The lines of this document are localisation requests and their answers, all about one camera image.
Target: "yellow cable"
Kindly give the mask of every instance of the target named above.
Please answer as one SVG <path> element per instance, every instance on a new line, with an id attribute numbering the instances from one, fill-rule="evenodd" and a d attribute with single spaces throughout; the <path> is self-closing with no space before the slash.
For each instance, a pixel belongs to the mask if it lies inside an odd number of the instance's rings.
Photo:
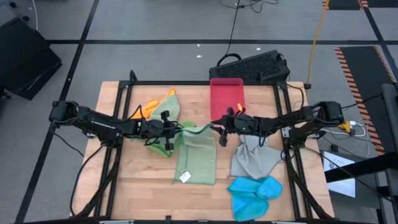
<path id="1" fill-rule="evenodd" d="M 321 31 L 321 26 L 322 26 L 323 19 L 325 18 L 326 9 L 327 9 L 328 6 L 329 6 L 329 1 L 330 1 L 330 0 L 327 0 L 327 1 L 326 1 L 325 7 L 323 8 L 323 12 L 322 12 L 322 16 L 321 16 L 321 21 L 320 21 L 319 24 L 318 24 L 318 30 L 317 30 L 317 33 L 315 34 L 315 39 L 313 40 L 313 43 L 312 43 L 311 56 L 310 56 L 310 63 L 308 64 L 308 78 L 307 78 L 307 84 L 309 84 L 309 83 L 310 83 L 310 80 L 311 80 L 311 65 L 312 65 L 313 52 L 315 51 L 315 45 L 316 45 L 317 40 L 318 40 L 319 32 Z"/>

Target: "white paper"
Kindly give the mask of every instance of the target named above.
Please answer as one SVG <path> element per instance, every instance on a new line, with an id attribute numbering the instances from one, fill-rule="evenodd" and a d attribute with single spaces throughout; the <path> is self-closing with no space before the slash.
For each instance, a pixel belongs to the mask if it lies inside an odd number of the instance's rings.
<path id="1" fill-rule="evenodd" d="M 191 178 L 191 174 L 188 171 L 186 171 L 181 175 L 180 180 L 181 182 L 185 183 L 187 180 L 189 180 L 189 178 Z"/>
<path id="2" fill-rule="evenodd" d="M 324 152 L 323 156 L 330 159 L 332 162 L 334 162 L 336 165 L 338 165 L 340 167 L 355 163 L 354 161 L 345 159 L 340 156 L 336 156 L 329 152 Z M 338 168 L 337 168 L 337 166 L 335 166 L 334 164 L 329 162 L 327 159 L 323 159 L 323 170 L 328 171 L 328 170 L 332 170 L 332 169 L 338 169 Z M 334 191 L 334 192 L 337 192 L 337 193 L 340 193 L 343 195 L 347 195 L 350 197 L 355 197 L 355 180 L 353 178 L 328 183 L 328 188 L 331 191 Z"/>

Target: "orange and black striped tape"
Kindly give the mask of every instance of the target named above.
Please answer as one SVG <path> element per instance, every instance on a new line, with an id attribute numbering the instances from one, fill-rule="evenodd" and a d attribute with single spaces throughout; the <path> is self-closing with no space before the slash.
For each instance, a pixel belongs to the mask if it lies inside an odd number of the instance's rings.
<path id="1" fill-rule="evenodd" d="M 388 73 L 388 76 L 390 77 L 392 82 L 396 82 L 396 79 L 394 78 L 394 76 L 391 74 L 390 70 L 388 69 L 383 57 L 380 54 L 379 49 L 376 46 L 373 46 L 374 49 L 376 50 L 376 53 L 378 54 L 379 58 L 380 58 L 380 62 L 383 64 L 384 68 L 386 69 L 386 72 Z"/>
<path id="2" fill-rule="evenodd" d="M 358 1 L 358 5 L 359 5 L 359 9 L 362 10 L 363 8 L 367 8 L 369 7 L 368 4 L 368 0 L 357 0 Z M 322 0 L 322 6 L 325 7 L 326 6 L 326 0 Z"/>
<path id="3" fill-rule="evenodd" d="M 379 156 L 384 155 L 383 145 L 379 139 L 379 136 L 377 135 L 376 129 L 373 126 L 371 117 L 369 116 L 369 113 L 365 107 L 365 104 L 363 103 L 361 94 L 359 93 L 359 90 L 356 87 L 354 77 L 351 74 L 350 69 L 348 68 L 347 61 L 344 58 L 343 52 L 341 51 L 341 49 L 339 47 L 335 48 L 335 52 L 337 54 L 337 58 L 338 58 L 338 61 L 340 62 L 341 68 L 343 69 L 343 73 L 344 73 L 344 76 L 346 77 L 346 80 L 348 82 L 351 93 L 353 94 L 354 100 L 357 103 L 356 106 L 358 106 L 359 113 L 361 114 L 362 118 L 364 119 L 363 120 L 364 123 L 368 125 L 368 134 L 369 134 L 370 140 L 372 141 L 377 154 Z"/>
<path id="4" fill-rule="evenodd" d="M 326 0 L 322 0 L 322 6 L 325 7 L 326 6 Z"/>

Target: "orange cloth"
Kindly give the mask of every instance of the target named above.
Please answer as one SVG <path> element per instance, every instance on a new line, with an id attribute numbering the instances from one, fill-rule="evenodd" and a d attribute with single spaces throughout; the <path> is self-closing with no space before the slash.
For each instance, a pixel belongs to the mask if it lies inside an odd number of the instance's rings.
<path id="1" fill-rule="evenodd" d="M 150 119 L 150 115 L 152 114 L 153 110 L 163 102 L 167 97 L 175 95 L 175 90 L 171 89 L 168 94 L 166 94 L 162 100 L 159 102 L 157 100 L 150 100 L 143 108 L 142 108 L 142 115 L 144 115 L 145 119 Z M 137 112 L 133 117 L 133 119 L 141 118 L 140 112 Z"/>

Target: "red container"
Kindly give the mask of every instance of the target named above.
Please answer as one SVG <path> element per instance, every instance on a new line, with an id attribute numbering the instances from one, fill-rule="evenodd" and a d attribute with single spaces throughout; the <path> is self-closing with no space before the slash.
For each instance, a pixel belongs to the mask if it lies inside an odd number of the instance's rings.
<path id="1" fill-rule="evenodd" d="M 239 110 L 238 103 L 245 108 L 243 80 L 241 78 L 212 78 L 210 80 L 211 119 L 220 119 L 227 109 Z"/>

